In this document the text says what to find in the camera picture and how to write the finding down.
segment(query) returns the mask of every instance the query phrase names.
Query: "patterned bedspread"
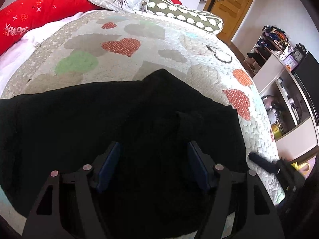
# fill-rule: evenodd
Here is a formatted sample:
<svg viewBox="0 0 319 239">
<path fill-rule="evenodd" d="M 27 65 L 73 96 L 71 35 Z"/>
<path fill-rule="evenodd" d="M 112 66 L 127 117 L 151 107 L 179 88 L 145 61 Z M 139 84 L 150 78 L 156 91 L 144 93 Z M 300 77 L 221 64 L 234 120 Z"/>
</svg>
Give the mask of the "patterned bedspread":
<svg viewBox="0 0 319 239">
<path fill-rule="evenodd" d="M 97 81 L 141 80 L 161 68 L 236 108 L 247 154 L 278 159 L 264 105 L 235 55 L 215 35 L 168 17 L 96 11 L 73 21 L 37 48 L 2 98 Z M 275 177 L 247 162 L 273 202 L 281 201 L 284 193 Z"/>
</svg>

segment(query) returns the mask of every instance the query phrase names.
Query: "clock face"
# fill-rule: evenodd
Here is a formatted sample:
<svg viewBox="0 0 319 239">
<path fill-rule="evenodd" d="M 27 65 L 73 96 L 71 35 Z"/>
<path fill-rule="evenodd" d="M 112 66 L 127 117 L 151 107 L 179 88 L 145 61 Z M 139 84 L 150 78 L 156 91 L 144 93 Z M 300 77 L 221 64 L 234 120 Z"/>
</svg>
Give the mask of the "clock face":
<svg viewBox="0 0 319 239">
<path fill-rule="evenodd" d="M 302 60 L 303 54 L 301 54 L 301 52 L 297 50 L 297 51 L 294 53 L 293 57 L 295 58 L 296 61 L 299 62 L 299 61 Z"/>
</svg>

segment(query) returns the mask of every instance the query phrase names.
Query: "screw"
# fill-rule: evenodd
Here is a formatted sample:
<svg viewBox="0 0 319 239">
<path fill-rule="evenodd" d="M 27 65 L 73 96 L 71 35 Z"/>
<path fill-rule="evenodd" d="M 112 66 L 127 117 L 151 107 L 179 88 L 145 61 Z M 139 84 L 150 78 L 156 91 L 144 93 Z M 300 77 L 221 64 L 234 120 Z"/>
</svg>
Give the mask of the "screw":
<svg viewBox="0 0 319 239">
<path fill-rule="evenodd" d="M 215 169 L 218 170 L 218 171 L 221 171 L 221 170 L 224 169 L 224 167 L 221 164 L 216 164 L 215 165 Z"/>
<path fill-rule="evenodd" d="M 92 169 L 92 165 L 90 165 L 90 164 L 86 164 L 86 165 L 83 166 L 83 170 L 84 171 L 89 171 L 91 169 Z"/>
<path fill-rule="evenodd" d="M 51 172 L 51 177 L 55 177 L 55 176 L 58 176 L 59 172 L 58 171 L 52 171 Z"/>
<path fill-rule="evenodd" d="M 254 170 L 249 170 L 248 173 L 251 176 L 255 176 L 257 174 Z"/>
</svg>

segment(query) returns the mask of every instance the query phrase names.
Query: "wooden door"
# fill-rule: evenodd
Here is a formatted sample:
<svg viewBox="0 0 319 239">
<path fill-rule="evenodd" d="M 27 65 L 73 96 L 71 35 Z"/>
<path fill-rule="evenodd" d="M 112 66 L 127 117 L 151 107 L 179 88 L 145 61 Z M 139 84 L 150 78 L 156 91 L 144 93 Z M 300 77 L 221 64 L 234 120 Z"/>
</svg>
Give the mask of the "wooden door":
<svg viewBox="0 0 319 239">
<path fill-rule="evenodd" d="M 224 28 L 217 35 L 226 44 L 237 31 L 253 0 L 215 0 L 211 12 L 224 21 Z"/>
</svg>

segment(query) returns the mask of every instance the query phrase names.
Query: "green spot print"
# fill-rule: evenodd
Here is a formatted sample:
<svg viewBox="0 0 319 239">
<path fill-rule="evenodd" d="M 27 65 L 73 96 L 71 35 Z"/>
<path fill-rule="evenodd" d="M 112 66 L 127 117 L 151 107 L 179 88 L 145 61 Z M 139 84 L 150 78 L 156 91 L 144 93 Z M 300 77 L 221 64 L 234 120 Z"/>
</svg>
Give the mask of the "green spot print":
<svg viewBox="0 0 319 239">
<path fill-rule="evenodd" d="M 84 51 L 73 51 L 71 55 L 58 62 L 55 73 L 62 74 L 66 72 L 85 73 L 98 66 L 98 60 L 95 56 Z"/>
</svg>

